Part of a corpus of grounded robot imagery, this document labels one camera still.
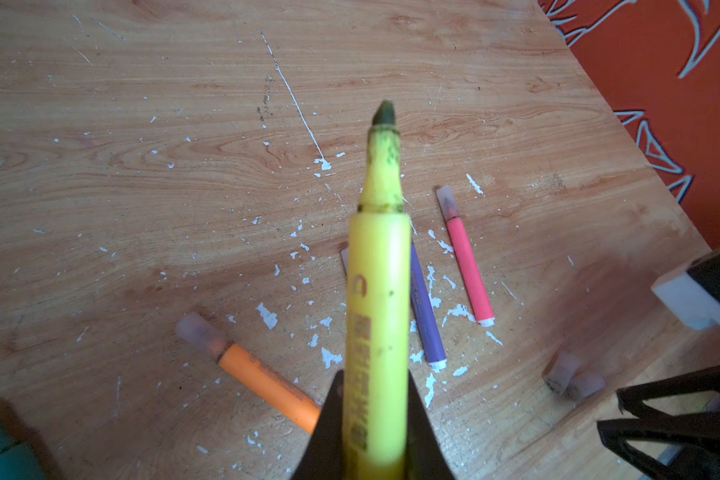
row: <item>highlighter tip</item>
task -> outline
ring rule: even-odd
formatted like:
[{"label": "highlighter tip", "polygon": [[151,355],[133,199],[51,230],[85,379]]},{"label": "highlighter tip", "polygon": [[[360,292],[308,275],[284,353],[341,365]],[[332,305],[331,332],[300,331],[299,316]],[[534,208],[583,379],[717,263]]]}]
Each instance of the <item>highlighter tip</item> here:
[{"label": "highlighter tip", "polygon": [[376,114],[373,116],[371,125],[394,125],[394,105],[389,100],[384,100],[379,105]]}]

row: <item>wooden table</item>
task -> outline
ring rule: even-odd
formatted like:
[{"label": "wooden table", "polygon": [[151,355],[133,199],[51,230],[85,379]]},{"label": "wooden table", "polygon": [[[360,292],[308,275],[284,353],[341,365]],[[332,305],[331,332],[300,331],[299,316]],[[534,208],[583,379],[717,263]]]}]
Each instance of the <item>wooden table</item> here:
[{"label": "wooden table", "polygon": [[[720,331],[649,290],[707,246],[533,0],[0,2],[0,412],[52,476],[288,477],[307,434],[173,326],[198,311],[325,398],[383,98],[438,319],[468,304],[441,184],[498,315],[503,346],[464,317],[442,328],[429,413],[454,474],[637,476],[594,422],[618,417],[619,386],[720,363]],[[560,348],[606,391],[552,396]],[[411,369],[423,397],[430,370]]]}]

